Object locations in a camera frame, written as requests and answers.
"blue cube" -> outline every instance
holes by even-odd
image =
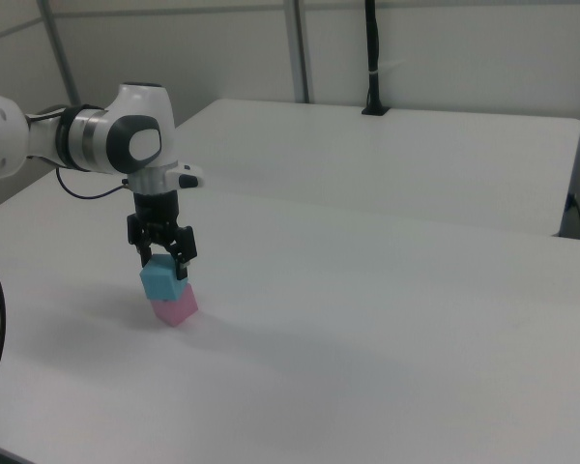
[[[154,254],[139,273],[149,300],[176,302],[183,295],[188,280],[176,279],[174,258],[169,254]]]

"stacked cubes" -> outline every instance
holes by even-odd
[[[175,327],[197,311],[191,285],[186,278],[176,279],[174,259],[169,254],[154,254],[139,276],[161,321]]]

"pink cube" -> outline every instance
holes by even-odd
[[[181,298],[176,302],[170,300],[151,300],[153,311],[165,324],[176,327],[197,311],[197,302],[193,289],[187,284]]]

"white table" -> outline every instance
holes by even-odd
[[[180,137],[216,189],[549,236],[580,122],[221,100]]]
[[[201,310],[176,329],[145,299],[127,192],[82,202],[50,174],[0,207],[0,448],[47,464],[580,463],[580,242],[181,198]]]

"tabletop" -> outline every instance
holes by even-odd
[[[200,311],[155,318],[131,195],[0,207],[0,448],[33,462],[580,463],[580,242],[181,193]],[[116,178],[66,172],[83,194]]]
[[[579,137],[573,119],[220,100],[177,146],[225,191],[548,236]]]

